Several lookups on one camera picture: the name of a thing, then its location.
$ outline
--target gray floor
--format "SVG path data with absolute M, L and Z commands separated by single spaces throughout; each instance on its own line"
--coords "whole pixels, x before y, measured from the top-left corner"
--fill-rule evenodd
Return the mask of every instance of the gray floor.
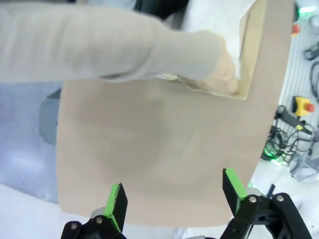
M 55 147 L 38 134 L 38 111 L 61 85 L 0 84 L 0 182 L 54 203 Z

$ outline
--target white ribbed surface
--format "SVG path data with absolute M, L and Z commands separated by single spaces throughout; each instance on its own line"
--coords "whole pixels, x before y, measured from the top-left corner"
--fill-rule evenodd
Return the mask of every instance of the white ribbed surface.
M 293 96 L 310 98 L 311 102 L 315 104 L 315 112 L 301 117 L 301 120 L 306 120 L 313 127 L 316 127 L 319 122 L 319 104 L 312 96 L 309 77 L 312 63 L 319 59 L 312 62 L 307 61 L 304 59 L 303 51 L 315 44 L 318 39 L 306 20 L 302 21 L 300 26 L 301 32 L 291 40 L 287 69 L 278 105 L 284 105 L 288 110 L 291 110 Z M 278 126 L 288 134 L 295 131 L 293 127 L 281 120 L 278 121 Z M 307 134 L 300 133 L 300 136 L 307 137 Z M 301 145 L 302 148 L 308 148 L 309 143 L 300 143 Z

